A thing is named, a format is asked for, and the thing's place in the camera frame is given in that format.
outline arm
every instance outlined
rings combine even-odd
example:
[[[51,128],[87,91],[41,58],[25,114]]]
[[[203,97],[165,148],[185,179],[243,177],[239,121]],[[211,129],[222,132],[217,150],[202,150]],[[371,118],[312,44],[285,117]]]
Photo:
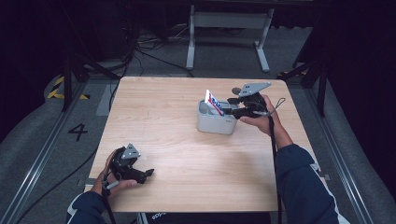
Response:
[[[268,96],[263,96],[268,111],[274,111]],[[276,139],[276,185],[286,208],[289,223],[347,223],[338,214],[332,194],[311,167],[315,162],[303,148],[293,144],[282,126],[276,111],[272,114]],[[240,119],[270,135],[269,121],[265,116]]]
[[[107,158],[105,169],[96,178],[95,184],[90,191],[82,193],[76,197],[76,199],[70,203],[67,208],[66,223],[105,223],[102,217],[103,211],[105,211],[105,203],[102,198],[102,180],[105,175],[107,166],[113,157],[114,152]],[[114,183],[116,177],[113,174],[108,176],[108,182]],[[121,180],[120,183],[112,188],[110,198],[116,194],[119,190],[128,189],[136,185],[135,180]]]

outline metal rail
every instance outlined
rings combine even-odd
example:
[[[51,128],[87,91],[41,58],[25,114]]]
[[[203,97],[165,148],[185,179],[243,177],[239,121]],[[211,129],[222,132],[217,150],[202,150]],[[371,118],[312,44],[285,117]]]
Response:
[[[332,136],[332,131],[330,130],[326,119],[324,119],[318,112],[318,109],[316,107],[317,100],[315,98],[315,94],[313,93],[312,89],[305,89],[304,92],[308,98],[310,106],[315,111],[317,111],[315,113],[315,117],[330,146],[330,154],[332,156],[332,160],[334,162],[335,168],[337,169],[338,174],[341,176],[341,180],[343,181],[344,187],[346,189],[346,193],[349,197],[349,200],[352,203],[353,208],[355,209],[359,222],[374,223],[370,216],[369,211],[367,210],[366,205],[364,204],[363,198],[359,193],[355,180],[352,177],[351,173],[349,172],[349,169],[347,168],[347,164],[344,161],[340,148],[337,146],[335,139]]]
[[[76,90],[73,94],[73,99],[78,99],[78,97],[83,93],[86,86],[86,82],[78,83],[76,85]],[[30,170],[27,172],[23,182],[17,191],[14,199],[12,200],[11,204],[9,205],[7,211],[4,213],[0,223],[4,224],[11,224],[16,222],[16,218],[20,214],[23,206],[25,205],[27,198],[29,197],[30,193],[37,182],[37,179],[40,177],[41,172],[46,165],[50,154],[54,148],[56,140],[58,139],[59,132],[64,126],[67,118],[70,116],[70,113],[75,106],[77,100],[71,102],[71,105],[59,116],[56,120],[54,127],[52,128],[49,137],[47,138],[44,146],[41,148],[40,152],[38,153],[37,157],[35,158],[35,162],[33,163]]]

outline dark blue sleeve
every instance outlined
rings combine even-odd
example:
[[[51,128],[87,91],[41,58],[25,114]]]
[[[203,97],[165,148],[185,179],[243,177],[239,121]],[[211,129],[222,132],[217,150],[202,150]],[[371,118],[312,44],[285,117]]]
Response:
[[[102,195],[93,191],[87,191],[78,195],[77,198],[71,202],[67,209],[66,223],[105,223],[102,217],[105,208]]]
[[[321,182],[311,155],[297,145],[282,147],[276,155],[277,189],[288,223],[339,223],[334,197]]]

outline wooden tabletop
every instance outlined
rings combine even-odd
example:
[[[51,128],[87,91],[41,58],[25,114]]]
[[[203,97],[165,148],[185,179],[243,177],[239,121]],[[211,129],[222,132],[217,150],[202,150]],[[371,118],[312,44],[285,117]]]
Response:
[[[111,200],[116,212],[276,211],[270,138],[237,121],[233,134],[197,130],[198,102],[210,90],[220,101],[245,83],[271,81],[261,91],[275,105],[293,141],[312,152],[285,82],[263,79],[124,77],[108,116],[90,178],[116,148],[132,143],[141,153],[134,168],[155,169],[144,185]]]

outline yellow and black hazard tape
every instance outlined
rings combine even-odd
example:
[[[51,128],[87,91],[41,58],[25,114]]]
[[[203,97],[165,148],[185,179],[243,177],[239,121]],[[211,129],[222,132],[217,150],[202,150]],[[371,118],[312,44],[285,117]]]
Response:
[[[57,98],[57,99],[64,99],[64,94],[62,93],[57,93],[59,90],[59,87],[62,85],[64,82],[64,75],[59,75],[58,79],[56,80],[55,84],[52,87],[52,90],[49,92],[49,95],[47,98]],[[81,94],[79,96],[79,99],[81,100],[89,100],[91,96],[89,94]]]

